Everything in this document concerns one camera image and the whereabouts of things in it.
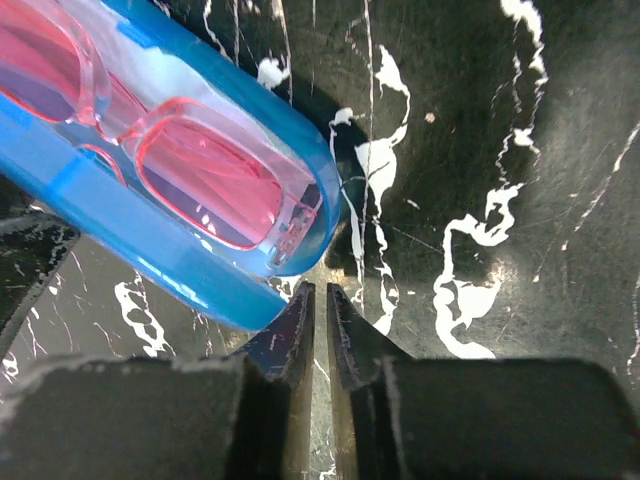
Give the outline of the light blue cleaning cloth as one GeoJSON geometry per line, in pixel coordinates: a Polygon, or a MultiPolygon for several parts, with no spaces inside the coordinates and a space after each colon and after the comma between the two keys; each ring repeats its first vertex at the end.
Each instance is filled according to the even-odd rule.
{"type": "Polygon", "coordinates": [[[256,133],[255,120],[179,57],[153,46],[144,48],[115,29],[94,39],[110,74],[108,114],[122,128],[132,125],[174,97],[187,97],[256,133]]]}

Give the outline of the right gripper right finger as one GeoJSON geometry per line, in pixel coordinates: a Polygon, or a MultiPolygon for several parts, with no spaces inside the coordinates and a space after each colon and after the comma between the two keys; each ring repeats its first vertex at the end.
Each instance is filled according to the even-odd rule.
{"type": "Polygon", "coordinates": [[[341,479],[635,479],[639,423],[613,375],[575,359],[417,359],[329,284],[341,479]]]}

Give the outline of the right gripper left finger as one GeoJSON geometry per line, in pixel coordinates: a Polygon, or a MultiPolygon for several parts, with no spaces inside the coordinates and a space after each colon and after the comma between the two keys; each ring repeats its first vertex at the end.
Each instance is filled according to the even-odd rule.
{"type": "Polygon", "coordinates": [[[52,357],[1,407],[5,479],[304,479],[315,288],[226,357],[52,357]]]}

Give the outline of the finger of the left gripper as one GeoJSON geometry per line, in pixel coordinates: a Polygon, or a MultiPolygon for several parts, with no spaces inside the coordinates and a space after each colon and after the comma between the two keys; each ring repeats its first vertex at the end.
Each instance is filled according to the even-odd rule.
{"type": "Polygon", "coordinates": [[[8,350],[27,314],[80,238],[58,216],[33,210],[33,198],[1,179],[1,348],[8,350]]]}

